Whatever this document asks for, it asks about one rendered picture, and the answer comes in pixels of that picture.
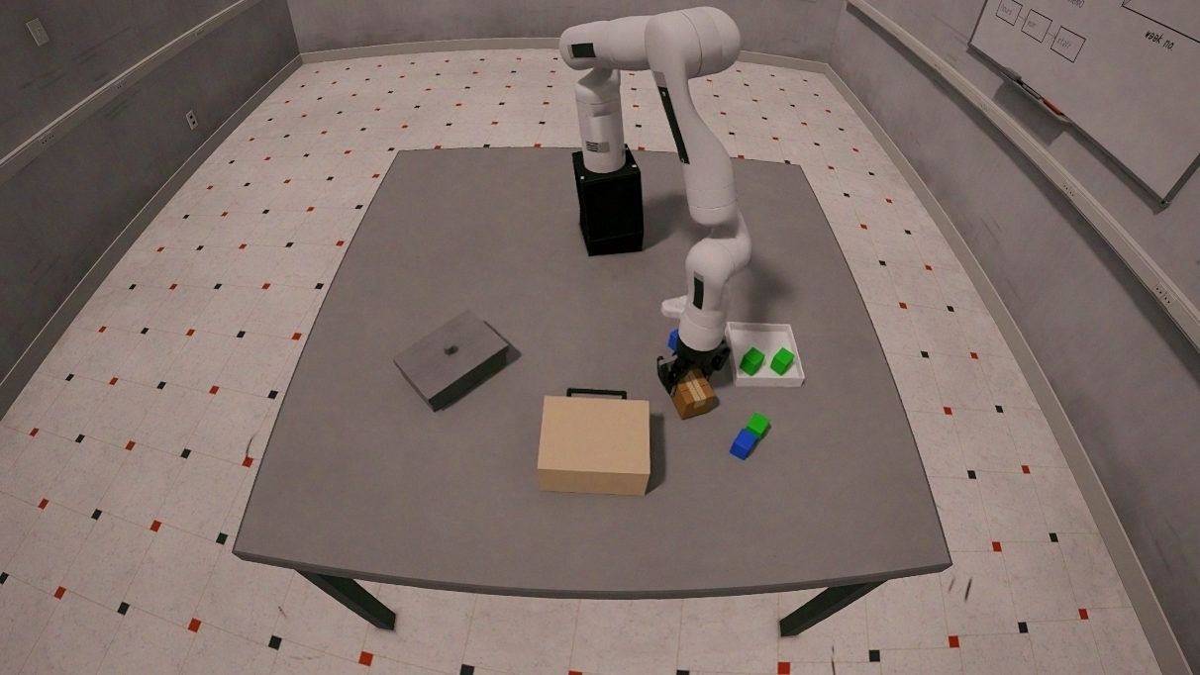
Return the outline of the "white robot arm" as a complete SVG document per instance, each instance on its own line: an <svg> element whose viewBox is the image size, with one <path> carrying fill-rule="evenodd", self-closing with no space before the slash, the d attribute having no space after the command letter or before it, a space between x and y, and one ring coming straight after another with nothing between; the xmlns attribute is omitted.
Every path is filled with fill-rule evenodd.
<svg viewBox="0 0 1200 675"><path fill-rule="evenodd" d="M713 7L575 25L559 41L568 67L592 68L575 84L588 171L625 165L620 70L650 70L654 77L680 155L686 208L697 225L710 227L710 235L686 253L686 295L661 305L665 317L680 319L680 341L691 350L716 350L721 342L732 301L727 280L750 261L751 241L738 207L734 165L695 109L686 79L731 67L740 47L740 29Z"/></svg>

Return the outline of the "green block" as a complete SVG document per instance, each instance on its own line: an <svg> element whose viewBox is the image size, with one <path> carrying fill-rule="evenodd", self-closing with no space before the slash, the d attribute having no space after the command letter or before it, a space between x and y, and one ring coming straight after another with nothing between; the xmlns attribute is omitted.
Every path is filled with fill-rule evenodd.
<svg viewBox="0 0 1200 675"><path fill-rule="evenodd" d="M746 352L746 356L743 357L740 362L740 370L743 370L749 376L752 376L754 374L757 374L760 365L763 363L763 360L764 360L763 353L760 353L758 350L754 350L752 347Z"/></svg>
<svg viewBox="0 0 1200 675"><path fill-rule="evenodd" d="M752 418L746 424L746 431L757 436L757 441L755 443L757 443L760 436L764 434L764 428L768 426L769 422L770 420L763 416L754 413Z"/></svg>
<svg viewBox="0 0 1200 675"><path fill-rule="evenodd" d="M782 374L785 374L788 369L788 365L793 362L793 353L788 352L788 350L781 348L776 352L776 356L773 356L773 362L770 362L769 368L773 369L773 372L782 376Z"/></svg>

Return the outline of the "brown cardboard box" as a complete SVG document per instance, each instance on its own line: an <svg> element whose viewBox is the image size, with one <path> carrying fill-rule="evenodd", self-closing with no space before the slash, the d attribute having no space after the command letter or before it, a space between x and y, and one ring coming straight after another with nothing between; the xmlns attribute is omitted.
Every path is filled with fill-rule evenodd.
<svg viewBox="0 0 1200 675"><path fill-rule="evenodd" d="M674 392L674 396L671 396L671 401L674 404L680 420L685 420L708 413L714 398L704 374L701 372L701 369L695 369L694 372L686 374L685 378L677 382L677 392Z"/></svg>

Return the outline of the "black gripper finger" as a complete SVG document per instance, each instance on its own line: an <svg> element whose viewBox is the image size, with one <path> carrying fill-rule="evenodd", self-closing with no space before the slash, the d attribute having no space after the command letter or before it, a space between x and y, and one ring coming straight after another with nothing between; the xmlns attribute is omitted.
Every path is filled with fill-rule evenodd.
<svg viewBox="0 0 1200 675"><path fill-rule="evenodd" d="M696 365L695 362L691 362L690 359L690 362L686 362L685 368L680 369L678 365L674 365L674 359L677 359L677 356L668 358L659 356L656 358L656 376L660 378L661 384L666 388L666 392L671 396L674 396L674 392L677 392L677 382L679 382L680 378L685 378L686 372L690 372L690 370L694 369L694 365Z"/></svg>
<svg viewBox="0 0 1200 675"><path fill-rule="evenodd" d="M716 357L714 357L713 359L710 359L710 362L702 362L703 363L703 368L700 368L700 369L701 369L701 372L704 374L704 378L707 381L709 381L710 375L713 372L715 372L715 370L716 370L716 372L720 372L720 370L721 370L722 365L725 364L725 362L726 362L727 357L730 356L730 353L731 353L731 350L728 348L728 345L726 344L725 340L721 340L720 350L718 351ZM719 362L718 362L716 358L719 359ZM710 368L710 365L712 365L712 368Z"/></svg>

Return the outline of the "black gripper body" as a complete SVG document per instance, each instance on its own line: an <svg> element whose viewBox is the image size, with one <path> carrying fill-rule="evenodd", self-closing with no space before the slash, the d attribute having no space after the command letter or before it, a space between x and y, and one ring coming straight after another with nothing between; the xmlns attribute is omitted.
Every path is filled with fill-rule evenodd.
<svg viewBox="0 0 1200 675"><path fill-rule="evenodd" d="M691 350L685 342L680 341L680 336L677 334L677 350L674 350L672 356L677 356L674 364L680 369L685 368L686 362L690 362L690 359L696 363L694 369L700 369L703 368L702 362L714 358L719 350L720 344L716 346L716 350Z"/></svg>

